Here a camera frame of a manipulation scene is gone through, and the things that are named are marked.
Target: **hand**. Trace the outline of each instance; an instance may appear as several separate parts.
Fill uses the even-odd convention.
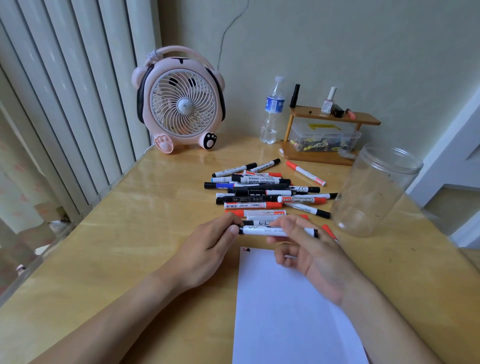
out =
[[[242,220],[229,212],[197,226],[161,270],[175,277],[180,291],[200,286],[216,272],[240,224]]]
[[[298,215],[287,215],[270,223],[281,226],[289,239],[267,237],[267,243],[283,243],[275,249],[276,262],[284,267],[296,268],[325,298],[340,306],[355,278],[364,277],[352,260],[319,226]],[[318,230],[318,239],[308,235],[303,228]]]

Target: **fan handle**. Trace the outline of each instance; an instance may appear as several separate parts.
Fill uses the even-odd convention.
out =
[[[187,54],[190,54],[191,56],[194,56],[196,59],[201,61],[205,66],[207,66],[209,69],[211,70],[214,69],[212,64],[209,61],[207,61],[207,59],[204,56],[202,56],[200,53],[197,53],[193,49],[183,47],[183,46],[167,46],[167,47],[154,50],[153,52],[148,54],[147,56],[148,58],[145,61],[145,66],[148,67],[151,64],[158,62],[160,60],[159,59],[160,55],[164,55],[165,53],[169,53],[169,52],[185,52]]]

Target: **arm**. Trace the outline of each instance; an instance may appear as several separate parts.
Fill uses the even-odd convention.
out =
[[[322,228],[296,215],[280,217],[270,225],[281,226],[289,241],[296,243],[283,243],[275,250],[277,263],[299,270],[318,292],[342,308],[373,363],[441,363]],[[318,229],[319,238],[311,237],[303,228]],[[267,243],[284,240],[270,236]],[[285,258],[285,255],[297,258]]]
[[[240,224],[241,219],[229,213],[198,226],[162,267],[30,364],[119,363],[167,304],[215,273]]]

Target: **fan grille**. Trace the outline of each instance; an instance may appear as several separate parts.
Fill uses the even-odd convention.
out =
[[[177,104],[188,99],[193,109],[187,115]],[[150,93],[150,108],[166,132],[180,137],[201,134],[213,122],[216,114],[216,97],[211,85],[198,73],[171,70],[161,75]]]

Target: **white sheet of paper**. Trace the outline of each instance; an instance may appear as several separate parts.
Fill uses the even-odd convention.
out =
[[[368,364],[345,314],[273,250],[241,248],[233,364]]]

